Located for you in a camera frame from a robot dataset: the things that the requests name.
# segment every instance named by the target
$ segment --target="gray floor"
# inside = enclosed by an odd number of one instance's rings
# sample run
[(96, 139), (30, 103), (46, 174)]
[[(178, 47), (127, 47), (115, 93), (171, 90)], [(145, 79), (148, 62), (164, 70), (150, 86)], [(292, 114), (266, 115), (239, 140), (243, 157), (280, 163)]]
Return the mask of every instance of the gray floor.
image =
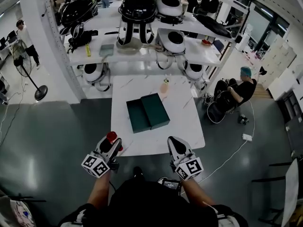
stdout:
[[(284, 183), (254, 183), (252, 179), (280, 176), (284, 167), (268, 164), (290, 161), (290, 147), (284, 121), (271, 99), (252, 100), (256, 129), (253, 142), (243, 148), (220, 170), (201, 183), (218, 204), (231, 207), (246, 218), (250, 226), (268, 207), (281, 208)], [(243, 143), (243, 133), (252, 134), (253, 116), (250, 104), (241, 106), (250, 122), (237, 123), (238, 113), (227, 115), (219, 125), (204, 118), (201, 102), (196, 101), (206, 147), (196, 150), (204, 166), (203, 176), (219, 167)], [(11, 105), (3, 124), (5, 136), (17, 105)], [(5, 107), (0, 107), (0, 119)], [(21, 105), (0, 147), (0, 186), (10, 194), (21, 193), (47, 200), (35, 206), (48, 223), (58, 221), (84, 204), (95, 179), (80, 166), (83, 158), (110, 131), (111, 99), (84, 100), (78, 105), (47, 102)], [(118, 187), (140, 166), (148, 180), (162, 176), (177, 178), (169, 167), (168, 154), (142, 157), (119, 157), (120, 169), (112, 174)]]

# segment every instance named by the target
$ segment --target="storage box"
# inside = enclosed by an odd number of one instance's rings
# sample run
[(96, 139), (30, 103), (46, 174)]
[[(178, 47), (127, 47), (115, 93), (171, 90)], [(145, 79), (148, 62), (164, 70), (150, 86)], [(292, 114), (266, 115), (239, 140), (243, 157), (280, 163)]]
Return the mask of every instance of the storage box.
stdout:
[(153, 130), (170, 122), (157, 93), (126, 102), (133, 132)]
[(151, 129), (145, 109), (141, 99), (126, 102), (129, 118), (131, 120), (134, 133), (147, 131)]
[(143, 107), (151, 125), (151, 130), (167, 125), (169, 116), (158, 93), (141, 97)]

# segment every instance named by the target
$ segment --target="orange object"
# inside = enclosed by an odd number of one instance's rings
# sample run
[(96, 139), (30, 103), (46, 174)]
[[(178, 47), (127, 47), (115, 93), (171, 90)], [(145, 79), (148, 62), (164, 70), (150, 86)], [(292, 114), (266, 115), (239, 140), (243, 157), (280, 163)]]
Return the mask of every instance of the orange object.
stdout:
[(210, 43), (208, 40), (202, 40), (201, 44), (205, 45), (205, 46), (211, 46), (212, 45), (212, 43)]
[(169, 81), (167, 78), (165, 78), (164, 82), (162, 83), (162, 85), (160, 87), (160, 92), (164, 94), (167, 92), (168, 89), (169, 89)]

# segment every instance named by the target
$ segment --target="black shirt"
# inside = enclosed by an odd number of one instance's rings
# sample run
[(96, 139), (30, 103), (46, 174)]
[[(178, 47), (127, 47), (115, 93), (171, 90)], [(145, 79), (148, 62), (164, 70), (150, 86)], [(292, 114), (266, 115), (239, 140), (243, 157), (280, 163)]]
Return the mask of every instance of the black shirt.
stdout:
[[(238, 221), (246, 223), (242, 216), (226, 206), (217, 205), (216, 209), (219, 213), (223, 211), (228, 215), (236, 215)], [(159, 183), (134, 179), (124, 182), (117, 189), (108, 207), (96, 210), (93, 205), (85, 204), (65, 217), (59, 227), (79, 219), (78, 215), (83, 210), (84, 227), (118, 226), (118, 223), (124, 226), (163, 226), (163, 223), (178, 226), (181, 223), (194, 224), (196, 221), (203, 223), (204, 227), (218, 227), (217, 215), (211, 207), (192, 205), (180, 197), (177, 191)]]
[(250, 98), (254, 94), (257, 81), (255, 79), (253, 79), (252, 81), (254, 82), (254, 84), (249, 81), (245, 81), (235, 88), (235, 92), (243, 98), (242, 102), (239, 103), (238, 106), (250, 100)]

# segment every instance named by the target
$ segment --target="standing fan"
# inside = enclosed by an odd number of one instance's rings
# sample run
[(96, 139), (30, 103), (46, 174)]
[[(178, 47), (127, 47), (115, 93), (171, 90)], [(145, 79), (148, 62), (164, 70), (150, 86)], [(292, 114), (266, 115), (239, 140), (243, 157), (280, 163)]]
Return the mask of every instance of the standing fan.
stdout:
[[(32, 62), (30, 60), (29, 55), (26, 53), (25, 48), (26, 45), (22, 40), (19, 40), (17, 43), (15, 43), (15, 45), (13, 46), (13, 59), (15, 61), (21, 56), (23, 58), (23, 67), (30, 75), (30, 73), (32, 72)], [(27, 74), (24, 72), (21, 66), (16, 66), (16, 69), (23, 77), (27, 77)]]
[(30, 73), (32, 72), (32, 62), (27, 52), (25, 51), (26, 45), (22, 40), (19, 40), (13, 47), (13, 59), (14, 65), (17, 68), (17, 71), (23, 77), (28, 77), (31, 82), (34, 84), (37, 91), (35, 92), (35, 99), (37, 101), (43, 99), (48, 91), (46, 85), (42, 85), (37, 87), (32, 78), (30, 77)]

